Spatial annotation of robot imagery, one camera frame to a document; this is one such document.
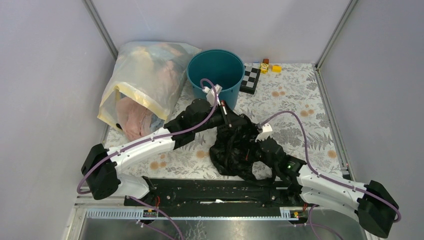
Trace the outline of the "black trash bag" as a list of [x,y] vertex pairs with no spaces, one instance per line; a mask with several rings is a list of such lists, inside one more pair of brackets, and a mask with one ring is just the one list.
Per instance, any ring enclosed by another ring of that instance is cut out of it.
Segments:
[[270,187],[275,182],[277,173],[257,179],[253,174],[253,165],[262,162],[270,169],[273,165],[266,160],[260,143],[255,141],[259,134],[258,127],[248,116],[240,114],[244,124],[236,128],[219,128],[216,141],[209,149],[209,157],[218,173],[223,176],[238,176],[244,181],[259,187]]

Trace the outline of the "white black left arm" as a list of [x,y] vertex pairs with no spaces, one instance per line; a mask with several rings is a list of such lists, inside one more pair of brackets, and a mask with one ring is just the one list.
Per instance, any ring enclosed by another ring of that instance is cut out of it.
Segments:
[[145,177],[125,174],[126,169],[151,156],[187,145],[196,133],[213,128],[229,131],[246,123],[225,101],[214,105],[205,99],[195,99],[175,119],[145,137],[115,148],[105,148],[101,143],[94,145],[81,168],[81,182],[87,184],[88,190],[83,191],[79,186],[77,192],[91,194],[95,200],[111,195],[130,196],[148,206],[155,200],[154,190]]

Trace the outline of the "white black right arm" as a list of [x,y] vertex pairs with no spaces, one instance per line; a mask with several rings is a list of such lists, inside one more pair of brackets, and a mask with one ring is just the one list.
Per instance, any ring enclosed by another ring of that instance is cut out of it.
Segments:
[[388,238],[399,205],[381,183],[372,180],[365,184],[312,171],[271,137],[251,144],[247,159],[264,163],[288,186],[286,198],[291,205],[305,202],[334,210],[354,219],[367,232]]

